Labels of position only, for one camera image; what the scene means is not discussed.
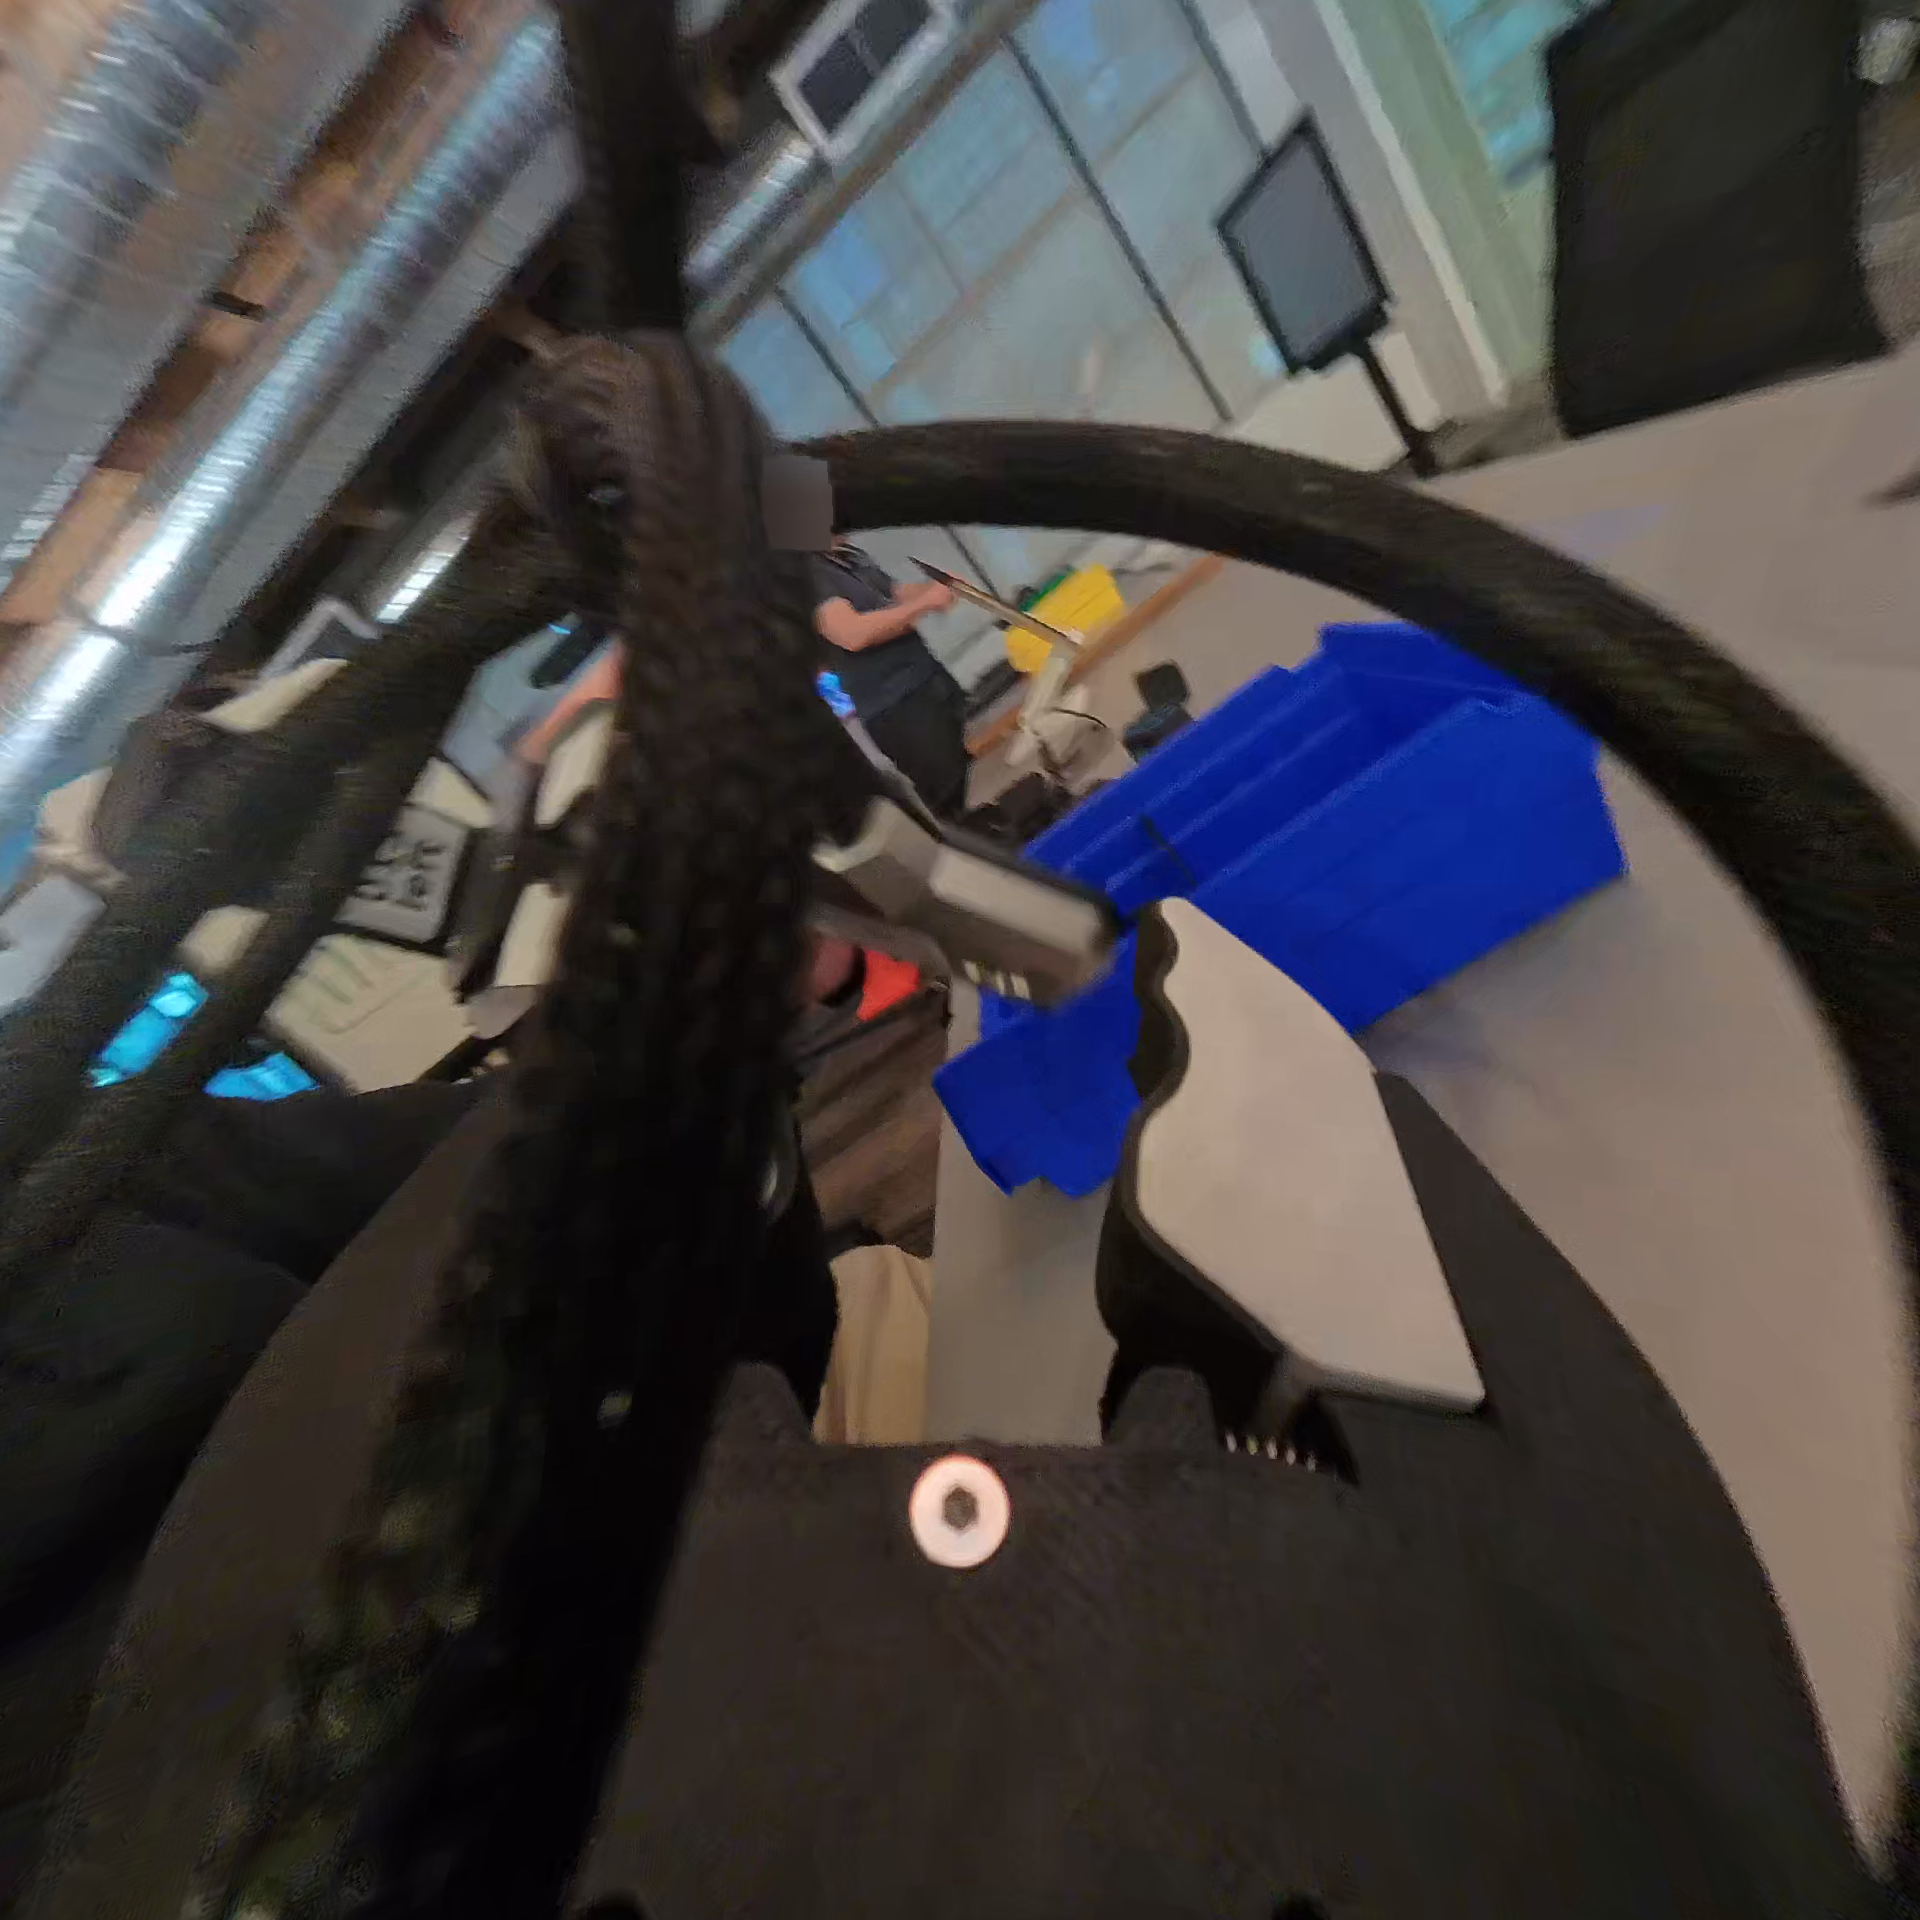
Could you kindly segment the blue plastic bin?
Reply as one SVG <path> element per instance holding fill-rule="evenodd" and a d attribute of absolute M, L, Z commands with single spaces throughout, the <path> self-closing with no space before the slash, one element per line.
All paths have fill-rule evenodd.
<path fill-rule="evenodd" d="M 1004 1193 L 1116 1170 L 1141 1098 L 1135 926 L 1186 898 L 1359 1034 L 1627 876 L 1598 746 L 1547 700 L 1399 622 L 1339 622 L 1027 846 L 1115 902 L 1115 967 L 1059 1009 L 982 994 L 934 1079 Z"/>

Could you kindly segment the yellow plastic bin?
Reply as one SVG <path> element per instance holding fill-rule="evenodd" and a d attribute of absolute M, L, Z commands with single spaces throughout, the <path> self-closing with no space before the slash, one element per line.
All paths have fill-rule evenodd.
<path fill-rule="evenodd" d="M 1059 573 L 1043 591 L 1022 592 L 1022 618 L 1004 626 L 1008 663 L 1031 678 L 1041 673 L 1059 644 L 1070 654 L 1122 620 L 1129 605 L 1116 576 L 1102 565 Z"/>

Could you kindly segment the large black panel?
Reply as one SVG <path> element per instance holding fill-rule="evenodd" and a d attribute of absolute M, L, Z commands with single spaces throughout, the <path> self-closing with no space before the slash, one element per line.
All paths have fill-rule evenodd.
<path fill-rule="evenodd" d="M 1571 440 L 1888 352 L 1860 4 L 1613 3 L 1546 47 L 1547 387 Z"/>

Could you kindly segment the silver spiral ventilation duct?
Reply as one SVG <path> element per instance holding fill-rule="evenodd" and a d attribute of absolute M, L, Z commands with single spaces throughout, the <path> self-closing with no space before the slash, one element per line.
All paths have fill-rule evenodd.
<path fill-rule="evenodd" d="M 351 482 L 574 188 L 556 4 L 484 4 L 347 236 L 185 419 L 4 663 L 4 840 L 100 765 Z"/>

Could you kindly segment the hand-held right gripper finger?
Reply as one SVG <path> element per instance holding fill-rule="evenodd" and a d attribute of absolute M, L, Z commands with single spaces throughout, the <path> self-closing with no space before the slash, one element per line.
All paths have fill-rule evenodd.
<path fill-rule="evenodd" d="M 1475 1346 L 1359 1044 L 1192 901 L 1146 911 L 1136 962 L 1141 1105 L 1100 1253 L 1116 1355 L 1208 1378 L 1228 1433 L 1289 1433 L 1322 1396 L 1480 1414 Z"/>

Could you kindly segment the person's beige trousers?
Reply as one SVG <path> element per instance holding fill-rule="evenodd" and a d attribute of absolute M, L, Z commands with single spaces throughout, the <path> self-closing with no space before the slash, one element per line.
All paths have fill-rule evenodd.
<path fill-rule="evenodd" d="M 934 1270 L 898 1246 L 861 1246 L 832 1262 L 837 1328 L 813 1435 L 830 1446 L 924 1440 Z"/>

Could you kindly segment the monitor on black stand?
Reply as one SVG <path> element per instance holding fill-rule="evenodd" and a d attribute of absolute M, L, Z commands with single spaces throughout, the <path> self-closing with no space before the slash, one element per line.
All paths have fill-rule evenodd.
<path fill-rule="evenodd" d="M 1379 358 L 1394 300 L 1310 111 L 1216 217 L 1216 236 L 1292 375 L 1355 363 L 1416 477 L 1439 464 Z"/>

